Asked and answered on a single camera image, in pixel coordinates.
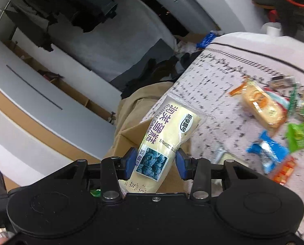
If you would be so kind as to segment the cream blueberry cake packet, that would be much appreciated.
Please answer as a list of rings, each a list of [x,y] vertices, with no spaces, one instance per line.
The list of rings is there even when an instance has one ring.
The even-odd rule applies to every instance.
[[[129,180],[121,180],[125,193],[156,193],[168,175],[176,152],[211,115],[169,92],[155,112],[138,149]]]

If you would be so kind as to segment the red orange snack packet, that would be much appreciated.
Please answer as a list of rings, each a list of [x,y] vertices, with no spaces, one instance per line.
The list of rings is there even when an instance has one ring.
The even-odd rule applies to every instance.
[[[285,185],[289,178],[292,176],[296,168],[296,160],[291,155],[286,157],[285,160],[279,164],[272,174],[272,181],[280,185]]]

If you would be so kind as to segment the tan blanket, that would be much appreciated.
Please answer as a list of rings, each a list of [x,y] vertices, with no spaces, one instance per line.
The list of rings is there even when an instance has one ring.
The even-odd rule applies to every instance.
[[[160,82],[145,86],[135,91],[130,97],[121,100],[115,115],[114,140],[121,131],[138,125],[172,85],[172,82]]]

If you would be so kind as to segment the orange bread snack packet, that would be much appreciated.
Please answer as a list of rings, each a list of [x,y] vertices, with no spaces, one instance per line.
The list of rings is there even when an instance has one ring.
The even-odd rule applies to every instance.
[[[268,131],[276,132],[286,121],[287,109],[276,103],[258,84],[245,77],[243,83],[229,92],[241,95],[244,108]]]

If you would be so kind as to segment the white patterned bed cloth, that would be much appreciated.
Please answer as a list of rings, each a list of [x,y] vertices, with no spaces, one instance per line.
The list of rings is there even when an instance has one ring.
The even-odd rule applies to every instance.
[[[262,171],[247,148],[257,141],[263,126],[249,112],[241,95],[229,93],[252,78],[264,87],[275,76],[295,77],[304,91],[304,43],[290,37],[231,33],[217,38],[172,86],[177,94],[212,115],[192,138],[194,157],[214,158],[218,145]]]

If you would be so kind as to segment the pile of dark clothes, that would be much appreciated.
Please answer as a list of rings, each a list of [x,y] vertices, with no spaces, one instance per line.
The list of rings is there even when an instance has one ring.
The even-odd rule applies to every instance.
[[[121,98],[128,98],[135,91],[145,86],[159,82],[176,82],[200,54],[201,51],[192,54],[186,52],[180,59],[172,56],[168,60],[159,63],[155,59],[150,59],[142,73],[126,84],[125,89],[121,93]]]

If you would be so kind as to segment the clear dark candy packet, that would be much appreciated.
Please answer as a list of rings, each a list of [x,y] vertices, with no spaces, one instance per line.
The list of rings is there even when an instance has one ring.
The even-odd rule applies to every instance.
[[[293,76],[276,76],[273,77],[269,82],[268,85],[272,89],[286,89],[293,87],[296,84],[295,77]]]

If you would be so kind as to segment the hanging dark clothes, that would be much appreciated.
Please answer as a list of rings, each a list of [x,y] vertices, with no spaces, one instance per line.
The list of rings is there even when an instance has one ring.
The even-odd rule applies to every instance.
[[[51,52],[49,27],[64,16],[84,33],[116,16],[114,0],[10,0],[5,15],[39,48]]]

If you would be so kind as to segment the blue snack packet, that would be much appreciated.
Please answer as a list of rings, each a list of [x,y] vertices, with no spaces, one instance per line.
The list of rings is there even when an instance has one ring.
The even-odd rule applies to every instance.
[[[259,156],[263,172],[268,175],[289,156],[290,151],[287,147],[274,141],[264,130],[259,135],[258,141],[247,148],[247,153]]]
[[[263,91],[269,95],[271,97],[271,99],[273,101],[275,101],[276,103],[280,104],[282,107],[284,107],[285,109],[289,108],[289,99],[280,95],[279,93],[269,89],[269,88],[264,88]]]

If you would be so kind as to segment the brown cardboard box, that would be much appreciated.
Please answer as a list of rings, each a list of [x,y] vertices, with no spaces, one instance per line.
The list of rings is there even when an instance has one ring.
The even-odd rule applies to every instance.
[[[136,148],[132,142],[119,140],[114,155],[102,160],[102,198],[116,202],[127,193],[180,193],[188,180],[194,182],[194,193],[209,191],[212,180],[223,178],[224,167],[207,159],[189,158],[183,150],[201,123],[197,115],[189,113],[169,123],[153,119],[142,135],[138,131],[146,122],[128,129],[141,144]]]

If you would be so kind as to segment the white mini fridge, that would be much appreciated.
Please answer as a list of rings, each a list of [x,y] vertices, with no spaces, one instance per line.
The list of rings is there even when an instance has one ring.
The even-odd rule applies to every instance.
[[[197,0],[157,0],[189,32],[207,34],[220,27]]]

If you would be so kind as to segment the green candy packet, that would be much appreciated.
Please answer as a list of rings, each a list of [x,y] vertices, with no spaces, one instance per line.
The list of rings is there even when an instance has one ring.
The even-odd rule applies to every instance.
[[[100,189],[93,189],[90,191],[90,193],[94,196],[94,197],[101,197],[101,190]]]

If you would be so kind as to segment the shiny blue bag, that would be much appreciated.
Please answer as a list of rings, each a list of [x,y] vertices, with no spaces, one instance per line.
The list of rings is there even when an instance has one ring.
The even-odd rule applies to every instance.
[[[217,33],[209,32],[199,43],[196,44],[196,48],[205,49],[216,37]]]

